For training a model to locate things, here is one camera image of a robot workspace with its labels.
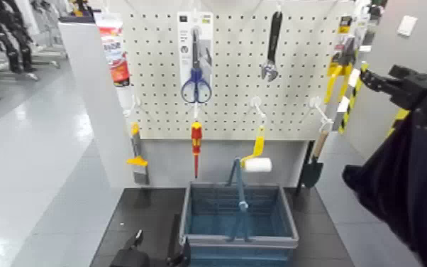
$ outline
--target scissors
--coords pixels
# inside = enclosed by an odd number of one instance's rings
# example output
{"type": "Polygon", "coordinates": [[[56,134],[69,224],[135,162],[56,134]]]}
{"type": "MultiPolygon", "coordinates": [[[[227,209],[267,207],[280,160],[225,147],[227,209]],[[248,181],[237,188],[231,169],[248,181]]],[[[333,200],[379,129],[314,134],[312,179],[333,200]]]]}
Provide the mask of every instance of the scissors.
{"type": "Polygon", "coordinates": [[[212,89],[202,77],[199,60],[199,29],[192,30],[192,69],[190,78],[182,86],[180,94],[187,103],[203,104],[212,97],[212,89]]]}

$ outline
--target pegboard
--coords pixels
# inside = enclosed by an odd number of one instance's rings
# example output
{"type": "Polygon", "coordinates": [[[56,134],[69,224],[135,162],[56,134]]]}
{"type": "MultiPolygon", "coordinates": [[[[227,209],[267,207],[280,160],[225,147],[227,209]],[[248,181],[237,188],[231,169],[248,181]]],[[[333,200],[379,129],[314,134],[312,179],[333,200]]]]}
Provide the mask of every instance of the pegboard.
{"type": "MultiPolygon", "coordinates": [[[[141,106],[128,118],[142,138],[190,138],[193,106],[180,97],[177,12],[190,1],[111,0],[123,16],[131,88],[141,106]]],[[[276,63],[279,76],[262,80],[271,17],[276,1],[205,0],[213,13],[213,96],[201,105],[198,120],[205,139],[254,139],[262,119],[250,106],[259,96],[267,115],[268,140],[311,140],[318,136],[320,114],[310,98],[324,97],[339,19],[351,1],[285,1],[276,63]]]]}

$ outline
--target yellow handle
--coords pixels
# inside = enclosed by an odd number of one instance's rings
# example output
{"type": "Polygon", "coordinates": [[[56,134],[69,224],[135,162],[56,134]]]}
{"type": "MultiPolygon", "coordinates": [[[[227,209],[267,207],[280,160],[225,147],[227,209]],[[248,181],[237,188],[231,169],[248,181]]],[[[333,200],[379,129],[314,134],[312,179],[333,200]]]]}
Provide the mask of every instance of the yellow handle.
{"type": "Polygon", "coordinates": [[[145,159],[143,159],[143,157],[141,157],[141,156],[137,156],[135,158],[130,158],[126,162],[129,165],[139,165],[139,166],[143,166],[143,167],[148,165],[148,162],[145,159]]]}
{"type": "Polygon", "coordinates": [[[336,78],[341,73],[341,70],[343,69],[343,66],[339,65],[334,70],[333,74],[331,75],[331,78],[329,78],[328,87],[326,88],[326,96],[324,97],[324,104],[329,103],[329,99],[331,98],[331,95],[333,93],[333,86],[336,82],[336,78]]]}
{"type": "Polygon", "coordinates": [[[131,126],[131,136],[136,135],[138,132],[139,132],[139,124],[137,122],[135,122],[131,126]]]}
{"type": "Polygon", "coordinates": [[[343,85],[341,86],[341,90],[338,95],[338,102],[341,102],[343,96],[346,94],[346,90],[348,89],[349,84],[349,76],[351,76],[351,72],[353,71],[353,65],[349,64],[345,69],[343,85]]]}
{"type": "Polygon", "coordinates": [[[253,147],[253,154],[242,158],[240,160],[240,166],[243,168],[245,167],[246,160],[262,155],[264,147],[265,147],[265,127],[260,126],[258,129],[257,138],[255,139],[255,146],[253,147]]]}

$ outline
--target wrench handle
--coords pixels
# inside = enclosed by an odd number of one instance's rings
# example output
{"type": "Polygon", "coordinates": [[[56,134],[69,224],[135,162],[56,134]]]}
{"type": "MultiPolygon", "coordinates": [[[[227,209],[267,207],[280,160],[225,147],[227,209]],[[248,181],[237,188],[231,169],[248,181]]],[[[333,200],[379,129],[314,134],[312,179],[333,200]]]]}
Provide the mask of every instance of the wrench handle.
{"type": "Polygon", "coordinates": [[[282,27],[283,13],[276,11],[272,17],[272,27],[270,29],[270,41],[268,43],[268,60],[275,63],[275,53],[277,52],[279,30],[282,27]]]}

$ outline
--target basket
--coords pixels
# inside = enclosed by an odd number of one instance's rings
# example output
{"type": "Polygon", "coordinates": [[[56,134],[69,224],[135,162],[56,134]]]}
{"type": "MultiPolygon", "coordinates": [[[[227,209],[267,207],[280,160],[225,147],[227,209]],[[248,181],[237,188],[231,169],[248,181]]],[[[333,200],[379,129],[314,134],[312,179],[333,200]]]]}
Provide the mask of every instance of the basket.
{"type": "Polygon", "coordinates": [[[248,227],[239,227],[232,239],[240,209],[237,188],[227,183],[189,184],[179,237],[181,242],[185,237],[189,239],[194,262],[213,258],[236,260],[239,256],[254,261],[265,255],[269,256],[264,260],[276,261],[287,258],[298,246],[298,233],[283,189],[279,185],[246,185],[244,192],[248,227]]]}

